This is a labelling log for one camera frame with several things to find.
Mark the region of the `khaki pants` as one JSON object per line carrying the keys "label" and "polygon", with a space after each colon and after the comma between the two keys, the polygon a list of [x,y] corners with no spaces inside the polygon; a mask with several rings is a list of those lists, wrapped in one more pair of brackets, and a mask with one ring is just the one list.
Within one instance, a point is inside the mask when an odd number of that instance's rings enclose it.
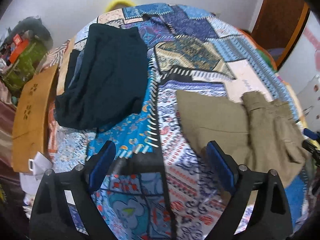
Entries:
{"label": "khaki pants", "polygon": [[240,103],[182,90],[176,98],[183,134],[198,155],[214,140],[252,171],[276,170],[284,187],[310,158],[287,102],[268,102],[258,91],[243,94]]}

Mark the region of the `white cabinet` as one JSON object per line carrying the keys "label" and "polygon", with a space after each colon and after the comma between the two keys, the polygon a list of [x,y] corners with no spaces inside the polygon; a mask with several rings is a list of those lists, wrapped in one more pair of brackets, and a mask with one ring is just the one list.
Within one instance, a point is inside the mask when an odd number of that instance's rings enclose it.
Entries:
{"label": "white cabinet", "polygon": [[313,79],[298,94],[303,114],[312,131],[320,129],[320,83],[319,75],[315,75]]}

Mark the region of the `blue patchwork bedspread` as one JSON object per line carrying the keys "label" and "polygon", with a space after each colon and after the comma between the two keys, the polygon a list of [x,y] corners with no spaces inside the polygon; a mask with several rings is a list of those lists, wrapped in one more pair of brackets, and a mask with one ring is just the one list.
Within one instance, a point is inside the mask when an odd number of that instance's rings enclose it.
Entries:
{"label": "blue patchwork bedspread", "polygon": [[224,96],[244,92],[299,105],[257,46],[235,27],[185,5],[155,3],[104,13],[95,23],[137,28],[148,47],[142,109],[116,125],[81,131],[50,119],[49,149],[57,172],[69,171],[103,144],[115,143],[116,166],[93,200],[117,239],[204,239],[225,209],[218,181],[185,139],[176,92]]}

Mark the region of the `dark navy folded garment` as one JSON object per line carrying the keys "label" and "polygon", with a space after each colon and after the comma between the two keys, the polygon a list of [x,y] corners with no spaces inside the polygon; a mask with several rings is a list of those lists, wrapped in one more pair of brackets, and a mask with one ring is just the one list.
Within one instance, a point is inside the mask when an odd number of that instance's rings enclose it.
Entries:
{"label": "dark navy folded garment", "polygon": [[80,70],[55,99],[59,125],[100,128],[139,113],[148,84],[147,50],[136,27],[91,25]]}

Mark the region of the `green patterned bag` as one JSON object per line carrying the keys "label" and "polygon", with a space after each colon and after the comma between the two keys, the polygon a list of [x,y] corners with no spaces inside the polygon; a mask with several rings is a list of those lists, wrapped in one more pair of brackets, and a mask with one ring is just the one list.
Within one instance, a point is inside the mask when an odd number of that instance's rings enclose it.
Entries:
{"label": "green patterned bag", "polygon": [[11,63],[9,68],[1,74],[1,80],[4,82],[10,93],[19,98],[24,85],[33,78],[36,68],[47,48],[38,39],[29,40],[29,44],[24,52]]}

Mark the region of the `orange box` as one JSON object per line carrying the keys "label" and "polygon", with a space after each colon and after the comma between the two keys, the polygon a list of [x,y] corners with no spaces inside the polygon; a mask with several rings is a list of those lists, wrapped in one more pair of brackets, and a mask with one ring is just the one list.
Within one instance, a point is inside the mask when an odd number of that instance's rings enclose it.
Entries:
{"label": "orange box", "polygon": [[13,42],[15,44],[15,49],[12,51],[12,53],[9,57],[9,61],[11,63],[14,63],[17,60],[17,58],[24,52],[24,50],[26,49],[26,47],[29,44],[29,40],[23,39],[20,37],[19,34],[16,34],[13,37]]}

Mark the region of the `grey plush toy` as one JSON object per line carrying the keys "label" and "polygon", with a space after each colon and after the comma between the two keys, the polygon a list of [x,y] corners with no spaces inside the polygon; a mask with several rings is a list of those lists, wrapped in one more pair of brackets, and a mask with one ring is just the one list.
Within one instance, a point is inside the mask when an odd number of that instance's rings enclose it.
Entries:
{"label": "grey plush toy", "polygon": [[9,35],[5,38],[4,42],[10,44],[13,42],[13,38],[16,34],[24,34],[25,32],[31,32],[32,37],[38,37],[44,46],[51,50],[53,47],[53,39],[49,30],[42,24],[40,18],[27,17],[12,29]]}

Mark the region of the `yellow pillow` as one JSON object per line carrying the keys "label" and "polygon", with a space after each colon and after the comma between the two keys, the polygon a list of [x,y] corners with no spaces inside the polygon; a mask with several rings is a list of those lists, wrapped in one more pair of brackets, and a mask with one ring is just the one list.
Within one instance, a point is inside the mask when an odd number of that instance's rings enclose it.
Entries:
{"label": "yellow pillow", "polygon": [[136,4],[132,0],[112,0],[106,6],[105,12],[110,12],[112,10],[125,8],[125,7],[134,7]]}

